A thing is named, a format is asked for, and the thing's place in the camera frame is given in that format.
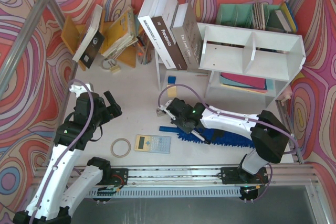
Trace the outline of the blue microfiber duster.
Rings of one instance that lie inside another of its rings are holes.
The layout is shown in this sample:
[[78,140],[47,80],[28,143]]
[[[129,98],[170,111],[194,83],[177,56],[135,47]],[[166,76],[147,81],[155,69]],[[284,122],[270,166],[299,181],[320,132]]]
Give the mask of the blue microfiber duster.
[[[197,144],[205,144],[200,141],[197,137],[195,137],[192,133],[185,133],[178,127],[170,127],[170,126],[160,126],[160,132],[169,132],[169,133],[176,133],[177,137],[180,140],[193,142]],[[216,129],[209,129],[211,143],[213,145],[221,145],[221,146],[232,146],[232,147],[248,147],[248,148],[255,148],[255,145],[252,140],[227,131],[223,130],[216,130]]]

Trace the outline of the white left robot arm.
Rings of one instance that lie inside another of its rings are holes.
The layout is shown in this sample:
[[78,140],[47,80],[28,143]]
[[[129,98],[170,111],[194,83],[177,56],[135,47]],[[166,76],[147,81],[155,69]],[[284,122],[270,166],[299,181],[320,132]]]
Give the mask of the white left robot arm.
[[95,141],[94,132],[122,115],[110,91],[101,97],[90,84],[79,80],[72,80],[69,90],[77,98],[74,110],[58,126],[39,187],[26,209],[15,213],[13,223],[71,223],[74,212],[93,186],[111,178],[110,162],[93,157],[76,181],[66,187],[87,143]]

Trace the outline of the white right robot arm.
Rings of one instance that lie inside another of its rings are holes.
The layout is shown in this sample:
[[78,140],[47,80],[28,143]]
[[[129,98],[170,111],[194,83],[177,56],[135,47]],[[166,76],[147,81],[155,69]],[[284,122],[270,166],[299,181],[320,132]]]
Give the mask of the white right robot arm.
[[242,183],[259,178],[267,164],[279,164],[290,140],[289,131],[267,110],[239,114],[203,103],[191,106],[178,98],[158,109],[171,118],[171,131],[185,141],[251,148],[234,171]]

